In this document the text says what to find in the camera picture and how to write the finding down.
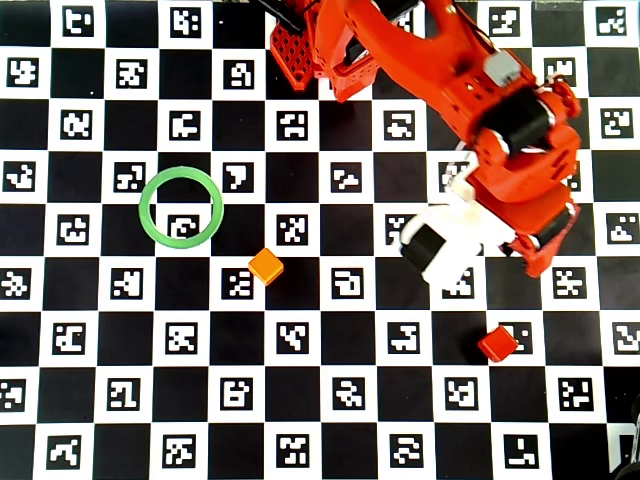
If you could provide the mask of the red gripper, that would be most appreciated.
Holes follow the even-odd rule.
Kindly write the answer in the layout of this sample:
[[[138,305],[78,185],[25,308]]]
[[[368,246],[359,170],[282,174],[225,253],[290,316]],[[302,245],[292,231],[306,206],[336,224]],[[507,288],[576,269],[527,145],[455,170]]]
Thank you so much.
[[[501,248],[506,256],[518,253],[525,273],[539,278],[575,226],[580,206],[561,182],[528,199],[500,200],[476,172],[472,174],[473,239]]]

